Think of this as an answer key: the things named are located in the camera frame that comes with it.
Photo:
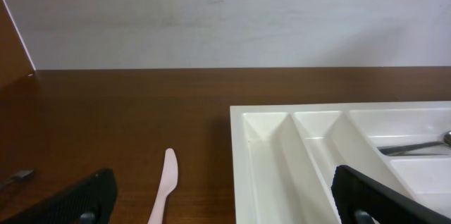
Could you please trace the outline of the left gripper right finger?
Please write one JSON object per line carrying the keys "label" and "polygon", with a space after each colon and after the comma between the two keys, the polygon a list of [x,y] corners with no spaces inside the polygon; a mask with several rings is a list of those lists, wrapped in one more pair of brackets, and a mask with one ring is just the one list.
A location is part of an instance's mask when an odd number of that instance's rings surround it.
{"label": "left gripper right finger", "polygon": [[342,223],[450,224],[450,219],[359,171],[341,165],[331,186]]}

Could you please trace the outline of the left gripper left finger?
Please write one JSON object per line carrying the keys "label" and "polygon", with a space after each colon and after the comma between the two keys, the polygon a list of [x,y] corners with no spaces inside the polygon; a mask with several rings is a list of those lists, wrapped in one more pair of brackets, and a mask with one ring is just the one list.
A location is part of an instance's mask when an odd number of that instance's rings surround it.
{"label": "left gripper left finger", "polygon": [[108,224],[117,196],[113,170],[102,168],[1,224]]}

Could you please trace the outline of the metal tablespoon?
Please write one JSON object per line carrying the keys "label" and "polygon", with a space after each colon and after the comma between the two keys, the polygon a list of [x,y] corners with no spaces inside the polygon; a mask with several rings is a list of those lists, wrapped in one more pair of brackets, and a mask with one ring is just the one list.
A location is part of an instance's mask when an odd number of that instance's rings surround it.
{"label": "metal tablespoon", "polygon": [[407,145],[398,145],[398,146],[390,146],[390,147],[379,147],[378,150],[386,155],[386,156],[395,156],[404,154],[410,151],[416,151],[420,149],[426,149],[431,147],[450,147],[450,131],[444,132],[440,136],[439,141],[434,142],[424,142],[418,144],[407,144]]}

